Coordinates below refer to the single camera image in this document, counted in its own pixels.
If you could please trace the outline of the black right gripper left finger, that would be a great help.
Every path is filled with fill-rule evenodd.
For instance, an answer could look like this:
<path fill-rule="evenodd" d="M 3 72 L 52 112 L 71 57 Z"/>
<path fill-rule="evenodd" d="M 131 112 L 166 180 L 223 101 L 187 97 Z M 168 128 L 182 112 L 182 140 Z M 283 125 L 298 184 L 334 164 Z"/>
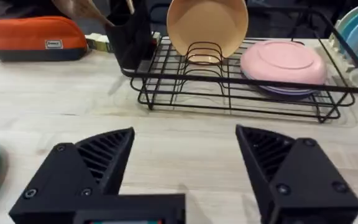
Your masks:
<path fill-rule="evenodd" d="M 117 195 L 134 128 L 55 145 L 9 212 L 14 223 L 73 223 L 87 199 Z"/>

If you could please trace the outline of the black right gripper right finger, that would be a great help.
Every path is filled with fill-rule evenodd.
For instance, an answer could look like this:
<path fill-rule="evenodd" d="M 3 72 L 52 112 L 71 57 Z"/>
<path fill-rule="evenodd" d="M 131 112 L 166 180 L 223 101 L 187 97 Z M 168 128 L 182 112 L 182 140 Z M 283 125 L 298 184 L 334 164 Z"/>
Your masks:
<path fill-rule="evenodd" d="M 311 138 L 236 126 L 262 223 L 351 224 L 358 197 Z"/>

